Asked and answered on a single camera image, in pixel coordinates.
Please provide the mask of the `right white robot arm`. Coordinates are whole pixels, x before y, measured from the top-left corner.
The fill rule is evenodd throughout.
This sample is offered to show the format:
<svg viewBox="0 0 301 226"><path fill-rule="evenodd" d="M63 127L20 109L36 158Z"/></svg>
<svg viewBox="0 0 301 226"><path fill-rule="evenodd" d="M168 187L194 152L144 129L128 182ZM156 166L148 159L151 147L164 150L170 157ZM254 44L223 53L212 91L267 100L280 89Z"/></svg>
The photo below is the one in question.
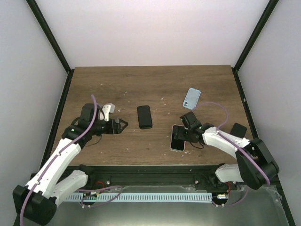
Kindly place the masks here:
<svg viewBox="0 0 301 226"><path fill-rule="evenodd" d="M226 182L245 183L253 190L270 184L279 172L279 166L265 143L236 137L210 124L202 124L193 112L180 117L183 125L174 125L172 138L183 142L215 147L236 159L235 164L223 164L209 177L210 186L221 189Z"/></svg>

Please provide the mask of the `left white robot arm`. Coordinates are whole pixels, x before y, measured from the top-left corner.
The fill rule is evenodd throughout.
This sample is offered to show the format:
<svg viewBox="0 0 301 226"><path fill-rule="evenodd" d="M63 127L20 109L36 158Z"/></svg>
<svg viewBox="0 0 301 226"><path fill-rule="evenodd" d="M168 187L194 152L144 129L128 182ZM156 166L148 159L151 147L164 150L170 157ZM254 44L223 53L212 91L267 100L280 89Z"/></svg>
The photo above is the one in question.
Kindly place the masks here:
<svg viewBox="0 0 301 226"><path fill-rule="evenodd" d="M104 106L85 104L80 117L64 130L57 148L39 172L25 186L13 190L21 225L24 224L23 218L27 218L45 226L69 195L81 188L91 190L95 187L96 174L85 165L79 165L63 180L60 177L93 136L120 134L127 127L126 121L109 117L114 109L112 103Z"/></svg>

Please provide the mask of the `light blue phone case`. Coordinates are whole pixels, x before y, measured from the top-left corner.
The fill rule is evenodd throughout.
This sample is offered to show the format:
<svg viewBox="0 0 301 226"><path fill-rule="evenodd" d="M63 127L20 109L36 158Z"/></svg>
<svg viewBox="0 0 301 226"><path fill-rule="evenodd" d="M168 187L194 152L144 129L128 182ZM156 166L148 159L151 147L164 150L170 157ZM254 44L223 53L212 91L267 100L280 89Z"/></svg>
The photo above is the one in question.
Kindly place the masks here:
<svg viewBox="0 0 301 226"><path fill-rule="evenodd" d="M200 90L195 88L189 88L182 104L183 107L193 110L197 106L200 96L201 96Z"/></svg>

